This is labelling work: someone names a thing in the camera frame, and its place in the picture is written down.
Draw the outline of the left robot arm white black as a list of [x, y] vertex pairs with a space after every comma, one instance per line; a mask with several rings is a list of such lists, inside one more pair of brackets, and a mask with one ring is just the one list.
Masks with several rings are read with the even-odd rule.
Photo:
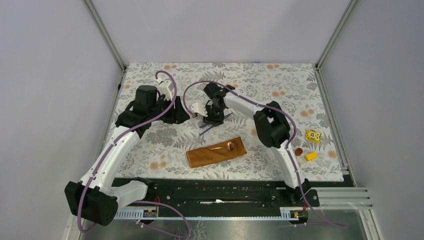
[[70, 181], [64, 193], [73, 215], [97, 225], [107, 226], [118, 210], [136, 201], [152, 204], [156, 198], [154, 183], [135, 177], [113, 187], [120, 166], [131, 149], [152, 125], [162, 121], [181, 124], [189, 119], [180, 96], [168, 94], [152, 85], [141, 85], [125, 110], [117, 117], [112, 136], [93, 166], [78, 181]]

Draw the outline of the brown wooden spoon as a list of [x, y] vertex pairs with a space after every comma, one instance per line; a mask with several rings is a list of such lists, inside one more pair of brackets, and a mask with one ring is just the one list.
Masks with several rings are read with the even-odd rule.
[[225, 146], [212, 147], [210, 150], [226, 149], [227, 151], [233, 151], [237, 148], [237, 142], [235, 140], [228, 141]]

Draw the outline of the orange cloth napkin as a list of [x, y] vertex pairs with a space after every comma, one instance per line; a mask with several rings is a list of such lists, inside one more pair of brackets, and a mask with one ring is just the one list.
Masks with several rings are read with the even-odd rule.
[[[235, 150], [228, 151], [226, 149], [210, 150], [214, 147], [223, 147], [229, 141], [236, 141], [237, 147]], [[187, 160], [191, 168], [198, 168], [207, 165], [217, 164], [227, 160], [232, 160], [241, 157], [247, 153], [241, 137], [236, 137], [225, 142], [215, 145], [200, 147], [186, 152]]]

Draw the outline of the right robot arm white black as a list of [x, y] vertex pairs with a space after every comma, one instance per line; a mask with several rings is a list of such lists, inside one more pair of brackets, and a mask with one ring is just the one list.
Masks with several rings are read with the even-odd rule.
[[208, 81], [203, 91], [209, 98], [200, 114], [205, 124], [224, 123], [224, 110], [233, 109], [253, 119], [260, 142], [270, 148], [284, 176], [287, 201], [293, 206], [307, 199], [309, 181], [302, 177], [291, 145], [296, 131], [293, 119], [285, 114], [276, 101], [258, 103], [234, 91], [234, 87]]

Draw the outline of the dark teal chopstick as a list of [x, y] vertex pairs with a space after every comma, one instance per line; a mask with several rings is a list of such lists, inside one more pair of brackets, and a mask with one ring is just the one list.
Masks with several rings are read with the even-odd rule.
[[[233, 113], [232, 113], [232, 112], [230, 112], [229, 114], [225, 115], [225, 116], [223, 117], [223, 119], [224, 119], [224, 120], [226, 120], [226, 119], [227, 119], [227, 118], [229, 118], [232, 114], [233, 114]], [[220, 124], [219, 124], [219, 123], [204, 123], [204, 122], [200, 122], [200, 123], [198, 124], [198, 127], [199, 127], [200, 129], [203, 129], [203, 128], [206, 128], [206, 127], [216, 127], [216, 126], [218, 126], [218, 125], [220, 125]]]
[[213, 129], [214, 127], [216, 127], [217, 125], [215, 124], [203, 124], [201, 125], [200, 128], [200, 133], [199, 136], [203, 136], [205, 133], [207, 133], [208, 131], [210, 131], [211, 129]]

